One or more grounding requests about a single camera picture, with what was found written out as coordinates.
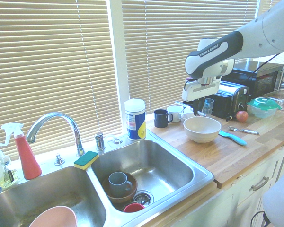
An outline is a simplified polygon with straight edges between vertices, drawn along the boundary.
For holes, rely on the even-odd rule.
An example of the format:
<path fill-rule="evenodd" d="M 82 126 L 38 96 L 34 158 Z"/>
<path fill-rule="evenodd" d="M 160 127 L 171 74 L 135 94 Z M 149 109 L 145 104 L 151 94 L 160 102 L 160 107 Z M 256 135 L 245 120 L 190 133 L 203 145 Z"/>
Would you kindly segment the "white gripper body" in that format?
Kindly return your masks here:
<path fill-rule="evenodd" d="M 194 101 L 215 94 L 220 85 L 221 77 L 207 77 L 200 79 L 185 79 L 185 85 L 182 90 L 182 99 L 184 101 Z"/>

